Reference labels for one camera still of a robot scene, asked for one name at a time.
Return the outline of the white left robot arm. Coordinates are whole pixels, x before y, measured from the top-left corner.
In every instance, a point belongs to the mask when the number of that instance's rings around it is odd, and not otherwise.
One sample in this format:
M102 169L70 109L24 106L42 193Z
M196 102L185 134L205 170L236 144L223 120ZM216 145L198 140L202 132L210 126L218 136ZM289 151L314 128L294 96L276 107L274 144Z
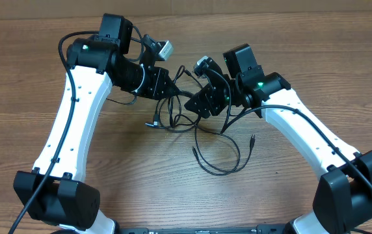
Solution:
M13 188L22 213L63 233L117 233L118 223L100 211L100 192L85 183L88 150L99 113L114 86L154 100L179 94L168 71L156 66L173 52L168 40L139 36L141 53L129 59L136 27L105 14L96 31L70 34L58 46L66 70L65 89L49 138L30 172L17 172Z

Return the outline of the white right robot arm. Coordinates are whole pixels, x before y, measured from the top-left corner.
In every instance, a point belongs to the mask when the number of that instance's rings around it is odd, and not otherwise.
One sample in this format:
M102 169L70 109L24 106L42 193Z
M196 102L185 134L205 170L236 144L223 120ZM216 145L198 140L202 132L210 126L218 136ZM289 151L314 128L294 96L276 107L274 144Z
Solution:
M208 83L187 103L202 118L243 107L273 125L300 152L318 179L313 209L259 233L350 233L372 219L372 151L361 153L337 137L302 103L279 74L265 74L248 44L223 54L228 72L202 57L194 74Z

